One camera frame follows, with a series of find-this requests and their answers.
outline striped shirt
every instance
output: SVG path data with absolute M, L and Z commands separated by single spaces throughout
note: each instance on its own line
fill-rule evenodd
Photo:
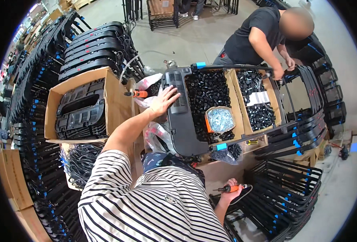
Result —
M 125 153 L 98 156 L 78 204 L 90 242 L 230 241 L 196 175 L 158 167 L 131 183 Z

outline black t-shirt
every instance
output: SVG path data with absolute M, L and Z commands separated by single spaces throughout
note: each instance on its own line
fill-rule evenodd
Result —
M 241 27 L 235 31 L 224 45 L 224 50 L 234 64 L 259 65 L 263 59 L 255 52 L 249 42 L 251 27 L 260 29 L 267 38 L 271 49 L 283 44 L 285 37 L 279 31 L 281 14 L 276 6 L 255 10 Z

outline jeans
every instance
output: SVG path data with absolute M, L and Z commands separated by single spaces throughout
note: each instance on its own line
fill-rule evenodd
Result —
M 216 59 L 213 61 L 212 65 L 233 65 L 232 60 L 227 56 L 224 48 L 220 51 Z
M 201 14 L 201 12 L 204 8 L 204 1 L 205 0 L 197 0 L 195 12 L 193 13 L 193 15 L 199 16 Z M 182 0 L 182 5 L 180 8 L 181 14 L 188 12 L 188 10 L 190 9 L 190 3 L 191 3 L 191 0 Z

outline shoe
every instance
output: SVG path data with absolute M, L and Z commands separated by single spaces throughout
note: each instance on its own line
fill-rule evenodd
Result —
M 184 14 L 178 13 L 178 16 L 186 18 L 188 16 L 188 13 L 184 13 Z

